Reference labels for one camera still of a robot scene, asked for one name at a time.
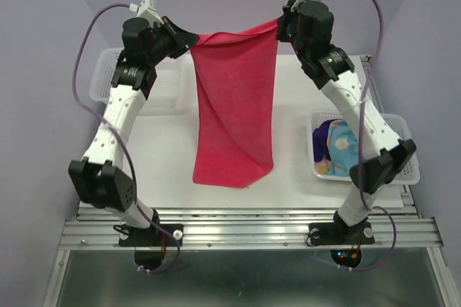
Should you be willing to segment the pink towel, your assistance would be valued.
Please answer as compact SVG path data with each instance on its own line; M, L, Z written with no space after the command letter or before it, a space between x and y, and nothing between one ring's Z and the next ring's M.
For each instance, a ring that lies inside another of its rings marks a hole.
M191 49L199 112L194 183L244 188L273 170L277 28L272 19L201 34Z

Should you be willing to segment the blue patterned towel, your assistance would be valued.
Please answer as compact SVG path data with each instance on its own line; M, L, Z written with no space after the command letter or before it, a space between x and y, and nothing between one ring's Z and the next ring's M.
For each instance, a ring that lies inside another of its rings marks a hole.
M330 162L327 175L348 177L349 170L359 161L358 141L345 120L330 123L327 136Z

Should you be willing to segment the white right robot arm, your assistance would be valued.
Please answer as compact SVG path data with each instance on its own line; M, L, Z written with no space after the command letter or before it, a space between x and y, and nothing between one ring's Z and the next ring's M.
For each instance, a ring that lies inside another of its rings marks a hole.
M358 140L359 161L350 169L352 188L331 225L332 236L348 242L357 235L379 189L390 184L416 152L390 128L361 85L349 56L331 42L334 16L320 1L288 1L277 20L277 40L291 44L304 73L341 114Z

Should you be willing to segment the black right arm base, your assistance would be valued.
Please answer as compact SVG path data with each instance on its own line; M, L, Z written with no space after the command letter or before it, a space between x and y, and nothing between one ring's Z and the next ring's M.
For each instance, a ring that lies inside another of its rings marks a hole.
M308 226L308 246L340 246L375 243L368 217L353 226L348 226L336 211L330 222L314 222Z

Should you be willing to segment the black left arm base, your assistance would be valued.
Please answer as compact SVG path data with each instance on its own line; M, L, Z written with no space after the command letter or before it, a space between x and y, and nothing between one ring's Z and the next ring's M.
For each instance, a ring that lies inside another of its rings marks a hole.
M133 228L126 224L112 227L119 234L118 245L121 247L160 247L176 246L175 241L182 245L182 238L175 239L163 234L156 228Z

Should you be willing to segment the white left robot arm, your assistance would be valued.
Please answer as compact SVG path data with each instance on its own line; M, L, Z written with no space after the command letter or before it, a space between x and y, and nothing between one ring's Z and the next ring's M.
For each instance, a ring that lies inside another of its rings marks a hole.
M137 198L134 173L126 174L123 163L134 167L127 142L135 119L157 79L156 67L166 58L184 55L199 40L195 33L176 26L168 17L151 24L136 17L122 26L123 48L111 80L109 99L90 146L68 173L83 203L108 210L128 226L145 245L159 240L155 210Z

